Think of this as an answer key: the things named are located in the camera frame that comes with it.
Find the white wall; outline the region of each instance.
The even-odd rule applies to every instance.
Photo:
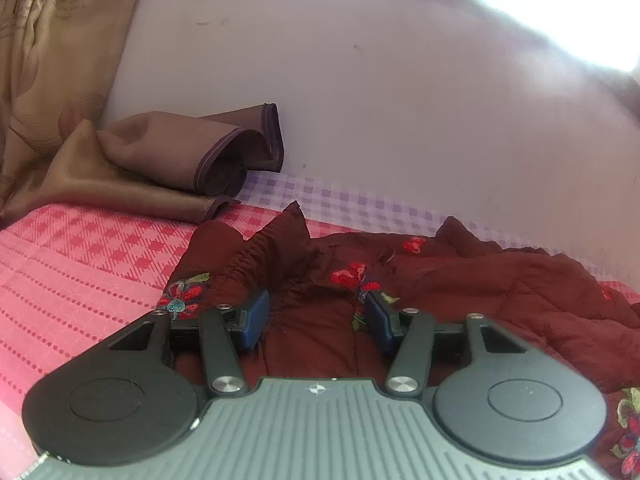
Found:
[[[640,286],[640,128],[561,56],[447,0],[139,0],[106,109],[276,102],[283,171],[532,238]]]

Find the green embroidered leaf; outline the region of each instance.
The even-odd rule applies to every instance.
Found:
[[[620,449],[618,444],[611,448],[611,452],[620,460],[626,458],[626,454]]]
[[[193,278],[189,278],[187,280],[187,283],[203,283],[203,282],[208,282],[209,281],[209,273],[205,272],[204,274],[198,274],[197,276],[194,276]]]
[[[364,317],[362,314],[353,314],[353,318],[351,319],[351,328],[354,332],[358,332],[360,327],[365,325]]]
[[[629,422],[629,415],[635,413],[633,404],[629,399],[622,399],[618,403],[618,423],[623,428],[626,428],[626,425]]]
[[[640,390],[638,388],[629,388],[627,398],[631,401],[636,412],[640,412]]]
[[[400,298],[392,298],[390,295],[386,294],[385,292],[382,292],[382,297],[389,305],[393,305],[396,301],[400,299]]]

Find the brown curtain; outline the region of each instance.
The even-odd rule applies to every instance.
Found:
[[[0,0],[0,225],[50,202],[49,165],[100,116],[135,1]]]

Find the gray ribbed plate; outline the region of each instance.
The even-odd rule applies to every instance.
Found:
[[[607,477],[584,457],[551,469],[517,469],[482,462],[441,436],[420,404],[389,399],[369,380],[264,379],[246,397],[212,402],[189,436],[153,458],[127,466],[100,468],[43,457],[21,478],[600,480]]]

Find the round black pad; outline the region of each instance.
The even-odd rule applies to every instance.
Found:
[[[39,451],[108,466],[167,449],[197,413],[191,384],[148,352],[91,349],[27,393],[22,420]]]
[[[606,417],[593,384],[533,348],[475,357],[438,387],[433,411],[443,430],[468,449],[529,465],[584,452]]]
[[[86,420],[112,422],[132,415],[142,406],[144,398],[144,392],[133,381],[96,379],[71,392],[69,407]]]
[[[539,381],[511,379],[489,389],[489,405],[502,416],[535,422],[554,416],[562,408],[562,397]]]

